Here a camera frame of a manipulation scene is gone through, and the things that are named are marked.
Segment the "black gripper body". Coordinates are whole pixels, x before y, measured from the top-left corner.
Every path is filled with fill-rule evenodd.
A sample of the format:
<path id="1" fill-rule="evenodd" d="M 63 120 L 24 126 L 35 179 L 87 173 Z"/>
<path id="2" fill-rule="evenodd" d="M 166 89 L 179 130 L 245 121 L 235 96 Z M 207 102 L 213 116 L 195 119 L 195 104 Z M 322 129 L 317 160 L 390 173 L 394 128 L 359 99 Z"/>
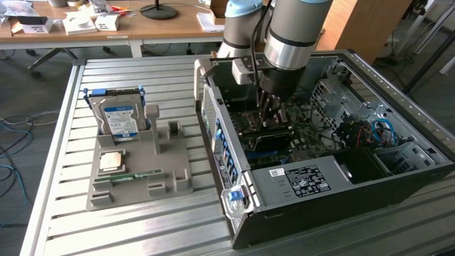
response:
<path id="1" fill-rule="evenodd" d="M 306 68 L 298 70 L 265 69 L 259 78 L 259 86 L 263 91 L 277 97 L 291 97 L 305 72 Z"/>

